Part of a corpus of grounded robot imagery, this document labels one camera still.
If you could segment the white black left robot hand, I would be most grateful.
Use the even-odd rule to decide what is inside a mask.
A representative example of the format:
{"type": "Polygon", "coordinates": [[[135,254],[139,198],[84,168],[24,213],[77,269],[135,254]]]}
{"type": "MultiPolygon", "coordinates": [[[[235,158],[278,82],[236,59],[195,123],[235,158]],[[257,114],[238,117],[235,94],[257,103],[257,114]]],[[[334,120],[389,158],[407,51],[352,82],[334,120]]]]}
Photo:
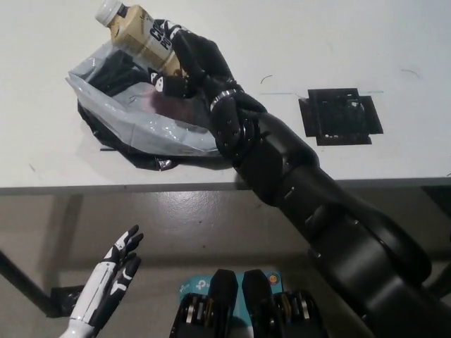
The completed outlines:
{"type": "Polygon", "coordinates": [[[97,263],[83,287],[63,337],[96,337],[123,300],[141,258],[135,253],[144,235],[134,225],[97,263]]]}

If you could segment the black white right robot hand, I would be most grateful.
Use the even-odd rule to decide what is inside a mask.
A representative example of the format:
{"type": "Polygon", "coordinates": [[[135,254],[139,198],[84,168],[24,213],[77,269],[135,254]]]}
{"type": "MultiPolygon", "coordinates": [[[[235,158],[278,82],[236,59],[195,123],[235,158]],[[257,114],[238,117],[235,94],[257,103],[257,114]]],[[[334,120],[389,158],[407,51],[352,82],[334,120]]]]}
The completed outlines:
{"type": "Polygon", "coordinates": [[[171,21],[161,24],[173,45],[183,75],[150,73],[150,83],[155,90],[166,95],[189,99],[201,94],[208,105],[216,100],[241,92],[217,44],[171,21]]]}

